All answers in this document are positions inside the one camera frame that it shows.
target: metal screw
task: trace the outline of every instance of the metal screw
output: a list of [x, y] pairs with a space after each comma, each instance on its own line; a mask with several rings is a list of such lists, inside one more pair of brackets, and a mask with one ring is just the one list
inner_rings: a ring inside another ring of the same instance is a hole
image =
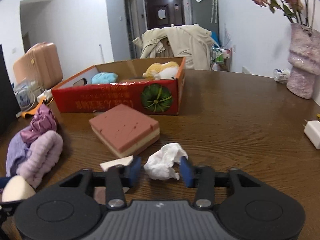
[[196, 201], [196, 205], [198, 207], [210, 207], [211, 206], [211, 201], [209, 199], [198, 199]]
[[109, 202], [108, 202], [108, 205], [110, 207], [115, 207], [115, 208], [119, 208], [119, 207], [122, 207], [124, 205], [124, 201], [122, 199], [111, 199]]

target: black circular pad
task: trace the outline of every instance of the black circular pad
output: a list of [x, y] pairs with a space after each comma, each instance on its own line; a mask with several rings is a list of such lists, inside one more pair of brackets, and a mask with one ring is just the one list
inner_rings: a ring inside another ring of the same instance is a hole
[[32, 240], [71, 240], [99, 222], [99, 204], [77, 188], [49, 187], [21, 203], [15, 212], [20, 233]]
[[222, 202], [218, 216], [227, 231], [245, 240], [295, 239], [305, 221], [297, 201], [269, 186], [236, 191]]

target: pumpkin print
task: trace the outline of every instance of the pumpkin print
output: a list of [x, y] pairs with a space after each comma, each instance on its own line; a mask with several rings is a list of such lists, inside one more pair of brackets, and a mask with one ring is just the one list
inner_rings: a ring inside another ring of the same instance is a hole
[[151, 112], [162, 113], [171, 107], [173, 98], [167, 87], [155, 83], [144, 88], [141, 93], [141, 103]]

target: pink vase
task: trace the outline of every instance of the pink vase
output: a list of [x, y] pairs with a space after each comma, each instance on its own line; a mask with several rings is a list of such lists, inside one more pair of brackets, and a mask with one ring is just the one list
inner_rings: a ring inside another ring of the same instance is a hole
[[292, 71], [287, 88], [295, 95], [310, 99], [316, 76], [320, 75], [320, 32], [298, 23], [291, 24], [289, 62]]

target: wooden table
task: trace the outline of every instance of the wooden table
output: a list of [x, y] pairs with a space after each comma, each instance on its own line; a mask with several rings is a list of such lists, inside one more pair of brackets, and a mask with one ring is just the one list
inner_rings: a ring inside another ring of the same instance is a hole
[[[318, 240], [320, 235], [320, 151], [303, 133], [305, 120], [315, 120], [320, 107], [299, 98], [271, 78], [240, 73], [186, 71], [179, 116], [159, 116], [161, 139], [140, 156], [145, 163], [161, 146], [178, 142], [194, 164], [217, 171], [238, 167], [298, 200], [306, 211], [299, 239]], [[56, 113], [64, 140], [59, 163], [44, 177], [40, 188], [51, 185], [82, 168], [101, 171], [110, 161], [108, 152], [91, 130], [94, 114]], [[5, 175], [9, 141], [30, 120], [19, 119], [0, 138], [0, 175]], [[130, 189], [132, 199], [189, 199], [195, 189], [182, 181], [151, 181], [141, 170], [140, 185]], [[216, 203], [225, 198], [217, 189]], [[3, 226], [12, 239], [20, 239], [9, 219]]]

